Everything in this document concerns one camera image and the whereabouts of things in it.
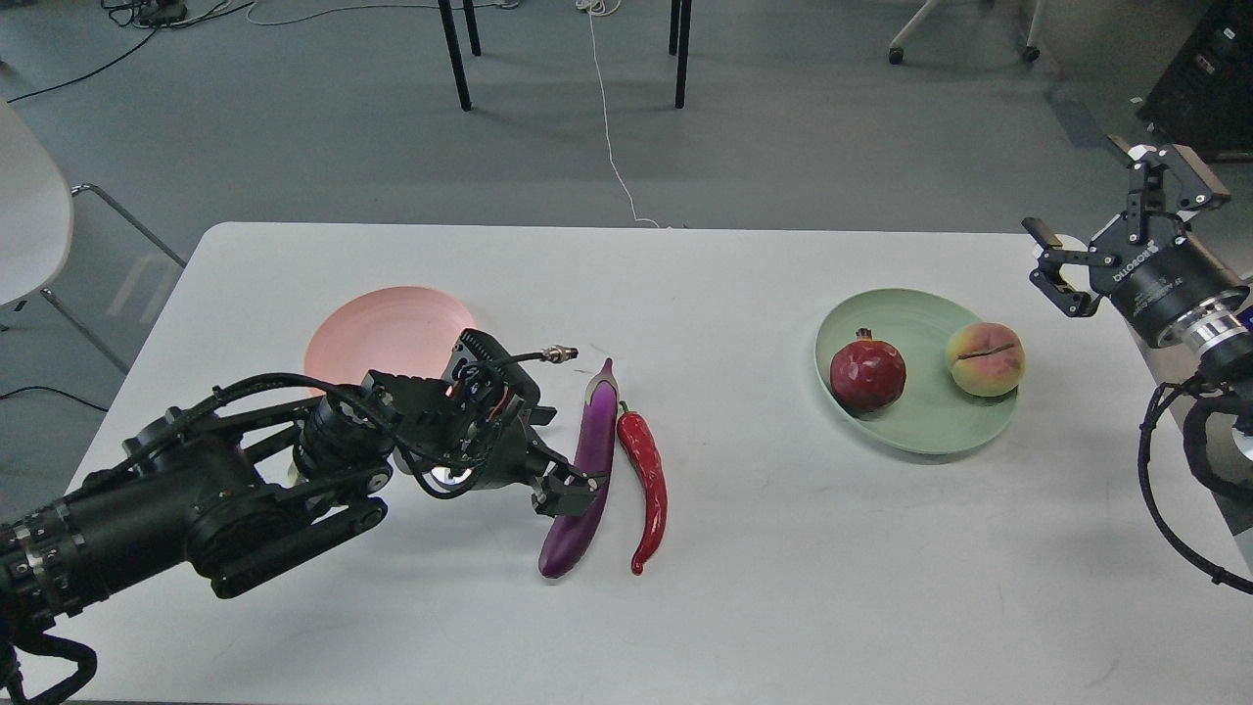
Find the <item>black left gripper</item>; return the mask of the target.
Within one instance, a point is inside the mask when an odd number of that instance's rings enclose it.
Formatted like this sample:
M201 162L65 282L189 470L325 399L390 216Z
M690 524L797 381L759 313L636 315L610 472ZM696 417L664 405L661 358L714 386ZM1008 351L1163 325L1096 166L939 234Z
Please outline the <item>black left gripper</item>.
M460 476L444 467L431 470L431 495L464 495L510 485L540 486L533 491L535 513L581 517L598 498L605 480L604 470L583 472L569 463L568 456L548 446L533 425L514 421L482 463Z

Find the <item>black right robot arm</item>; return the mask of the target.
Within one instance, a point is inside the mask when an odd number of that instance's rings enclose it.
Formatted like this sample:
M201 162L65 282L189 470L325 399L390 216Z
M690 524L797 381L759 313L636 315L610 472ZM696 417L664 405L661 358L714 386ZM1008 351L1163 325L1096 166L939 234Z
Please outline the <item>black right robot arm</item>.
M1190 398L1182 425L1187 468L1223 498L1250 500L1250 486L1214 468L1209 425L1215 414L1250 430L1250 331L1238 308L1250 287L1195 235L1192 220L1230 202L1230 189L1182 144L1136 144L1110 135L1129 177L1125 204L1081 250L1070 250L1042 219L1022 228L1037 242L1030 280L1064 316L1085 318L1110 301L1136 337L1152 349L1182 346L1197 357L1187 379L1154 389L1139 427L1136 478L1146 512L1163 538L1213 584L1250 594L1250 580L1220 567L1185 543L1165 522L1149 476L1153 433L1178 398Z

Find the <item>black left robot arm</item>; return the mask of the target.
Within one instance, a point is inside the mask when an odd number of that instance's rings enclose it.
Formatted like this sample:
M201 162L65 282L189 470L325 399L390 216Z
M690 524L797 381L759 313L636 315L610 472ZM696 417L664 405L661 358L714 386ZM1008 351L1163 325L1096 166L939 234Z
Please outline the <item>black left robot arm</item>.
M61 704L90 682L96 652L51 634L123 589L180 563L233 599L382 522L395 470L435 498L524 485L533 508L581 517L606 470L550 450L524 362L462 331L439 378L371 369L358 384L264 373L170 407L125 458L3 525L3 687L14 704Z

